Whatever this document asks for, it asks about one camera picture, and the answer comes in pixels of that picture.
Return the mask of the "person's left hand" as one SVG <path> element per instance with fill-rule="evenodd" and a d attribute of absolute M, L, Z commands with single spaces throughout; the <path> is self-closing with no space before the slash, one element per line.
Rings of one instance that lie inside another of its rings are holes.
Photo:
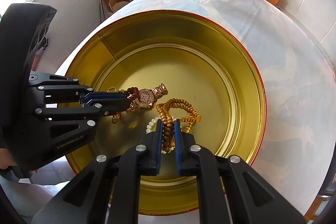
<path fill-rule="evenodd" d="M 17 166 L 17 163 L 13 160 L 9 151 L 5 148 L 0 149 L 0 169 L 5 170 L 9 166 Z"/>

